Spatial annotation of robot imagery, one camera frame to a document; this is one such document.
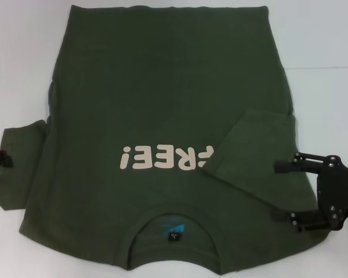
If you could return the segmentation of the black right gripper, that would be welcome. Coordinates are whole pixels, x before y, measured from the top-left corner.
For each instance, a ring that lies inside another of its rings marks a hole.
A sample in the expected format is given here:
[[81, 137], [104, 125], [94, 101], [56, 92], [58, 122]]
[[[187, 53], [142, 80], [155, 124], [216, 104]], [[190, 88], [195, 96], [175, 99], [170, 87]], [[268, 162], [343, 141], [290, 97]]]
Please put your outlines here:
[[339, 231], [348, 218], [348, 167], [339, 156], [318, 156], [297, 152], [292, 161], [275, 161], [277, 174], [305, 172], [317, 177], [318, 210], [283, 211], [271, 209], [271, 219], [289, 222], [294, 232], [328, 229]]

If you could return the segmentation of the dark green printed t-shirt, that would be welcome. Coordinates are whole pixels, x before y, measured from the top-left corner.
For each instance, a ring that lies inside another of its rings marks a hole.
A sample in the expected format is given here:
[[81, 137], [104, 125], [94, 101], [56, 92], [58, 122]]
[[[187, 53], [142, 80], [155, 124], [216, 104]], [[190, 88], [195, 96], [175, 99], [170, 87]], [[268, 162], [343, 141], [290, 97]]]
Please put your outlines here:
[[4, 130], [0, 206], [20, 233], [125, 270], [184, 261], [223, 275], [306, 251], [314, 210], [265, 6], [73, 6], [49, 117]]

